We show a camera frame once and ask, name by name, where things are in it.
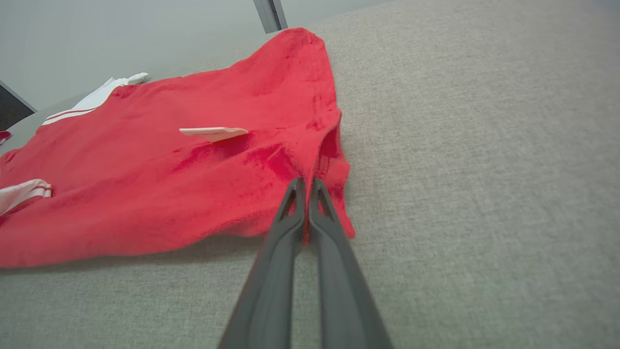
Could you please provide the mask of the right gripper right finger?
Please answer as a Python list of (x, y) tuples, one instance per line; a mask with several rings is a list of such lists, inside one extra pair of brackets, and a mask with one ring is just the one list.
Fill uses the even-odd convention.
[(391, 349), (393, 344), (336, 213), (327, 186), (314, 179), (310, 241), (318, 256), (324, 349)]

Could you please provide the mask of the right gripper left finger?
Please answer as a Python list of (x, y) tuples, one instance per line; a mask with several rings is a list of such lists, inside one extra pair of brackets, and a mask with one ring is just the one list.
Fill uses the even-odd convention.
[(293, 179), (231, 314), (220, 349), (288, 349), (292, 342), (293, 275), (303, 245), (306, 189)]

